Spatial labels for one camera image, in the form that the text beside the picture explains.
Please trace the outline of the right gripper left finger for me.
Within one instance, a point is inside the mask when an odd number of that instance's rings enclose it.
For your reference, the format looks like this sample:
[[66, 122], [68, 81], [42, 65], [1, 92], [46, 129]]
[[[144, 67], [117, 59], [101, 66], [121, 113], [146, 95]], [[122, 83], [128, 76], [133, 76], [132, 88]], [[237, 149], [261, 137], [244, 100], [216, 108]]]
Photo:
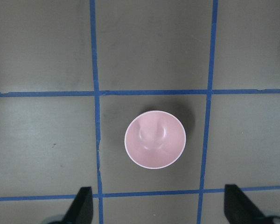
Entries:
[[93, 198], [91, 187], [81, 187], [68, 211], [61, 220], [62, 224], [91, 224], [93, 220]]

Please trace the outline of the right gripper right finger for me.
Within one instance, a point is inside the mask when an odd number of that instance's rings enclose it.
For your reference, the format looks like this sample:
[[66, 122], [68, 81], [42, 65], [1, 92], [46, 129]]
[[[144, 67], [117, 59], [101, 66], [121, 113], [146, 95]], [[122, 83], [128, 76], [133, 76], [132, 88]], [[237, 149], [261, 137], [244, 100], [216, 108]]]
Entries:
[[235, 184], [224, 187], [224, 214], [230, 224], [270, 224], [258, 207]]

